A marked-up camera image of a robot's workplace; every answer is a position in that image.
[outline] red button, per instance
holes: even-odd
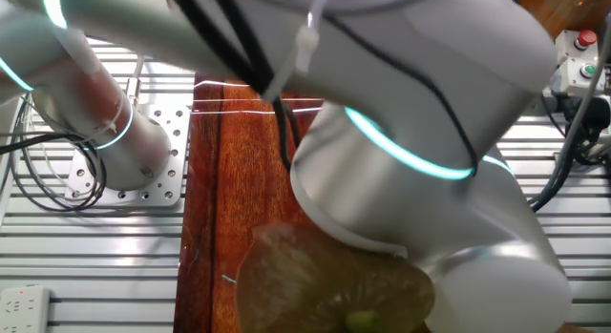
[[[596,43],[596,33],[593,31],[582,31],[579,33],[577,41],[583,47],[588,47]]]

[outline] wooden surface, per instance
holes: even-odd
[[[303,109],[322,101],[284,97],[296,110],[303,136],[317,113]],[[190,141],[174,331],[240,332],[235,284],[223,276],[235,279],[251,229],[309,219],[280,161],[271,105],[249,88],[197,86]]]

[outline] white cable tie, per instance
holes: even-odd
[[[301,75],[307,75],[312,55],[320,42],[318,27],[326,3],[327,0],[313,1],[307,14],[307,22],[299,28],[295,36],[295,47],[291,49],[282,67],[276,72],[261,100],[271,102],[276,99],[295,70]]]
[[[295,69],[301,74],[307,74],[309,61],[318,47],[319,40],[319,34],[314,29],[307,25],[299,28],[295,37],[295,47],[290,51],[282,67],[276,72],[267,90],[263,93],[263,101],[271,102],[276,99]]]
[[[297,45],[297,57],[295,59],[295,68],[302,74],[307,74],[309,62],[312,59],[312,54],[318,47],[320,34],[311,27],[301,26],[297,32],[295,43]]]

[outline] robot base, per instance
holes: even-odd
[[[176,205],[182,192],[182,175],[186,165],[190,110],[184,106],[172,107],[151,104],[146,111],[166,132],[170,139],[170,157],[159,176],[134,191],[106,188],[95,208],[150,208]],[[74,153],[68,183],[78,194],[66,189],[66,196],[84,198],[93,183],[87,161],[81,153]]]

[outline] kiwi slice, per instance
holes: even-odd
[[[243,333],[410,333],[432,310],[429,277],[407,260],[288,223],[253,230],[238,273]]]

